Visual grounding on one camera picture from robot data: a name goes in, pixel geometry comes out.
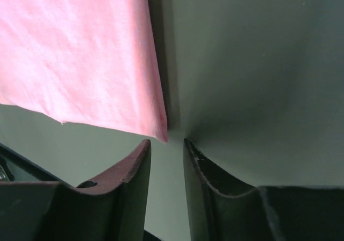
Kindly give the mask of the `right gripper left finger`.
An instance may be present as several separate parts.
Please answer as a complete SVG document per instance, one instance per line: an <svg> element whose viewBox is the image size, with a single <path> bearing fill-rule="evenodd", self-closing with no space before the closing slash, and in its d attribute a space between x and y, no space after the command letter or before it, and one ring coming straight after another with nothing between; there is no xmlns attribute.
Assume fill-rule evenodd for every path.
<svg viewBox="0 0 344 241"><path fill-rule="evenodd" d="M150 240L151 142L73 187L1 147L1 240Z"/></svg>

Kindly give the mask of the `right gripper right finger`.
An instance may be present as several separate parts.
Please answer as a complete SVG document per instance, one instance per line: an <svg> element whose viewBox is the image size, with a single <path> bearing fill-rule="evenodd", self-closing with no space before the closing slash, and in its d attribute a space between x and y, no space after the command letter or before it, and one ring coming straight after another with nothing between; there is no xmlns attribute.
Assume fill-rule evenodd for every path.
<svg viewBox="0 0 344 241"><path fill-rule="evenodd" d="M184 140L192 240L343 240L343 188L251 186Z"/></svg>

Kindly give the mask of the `pink t shirt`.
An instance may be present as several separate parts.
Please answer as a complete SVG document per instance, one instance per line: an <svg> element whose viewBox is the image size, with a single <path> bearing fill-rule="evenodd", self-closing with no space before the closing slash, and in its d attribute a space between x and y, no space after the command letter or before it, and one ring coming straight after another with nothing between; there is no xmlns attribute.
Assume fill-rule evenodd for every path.
<svg viewBox="0 0 344 241"><path fill-rule="evenodd" d="M1 0L1 103L166 142L148 0Z"/></svg>

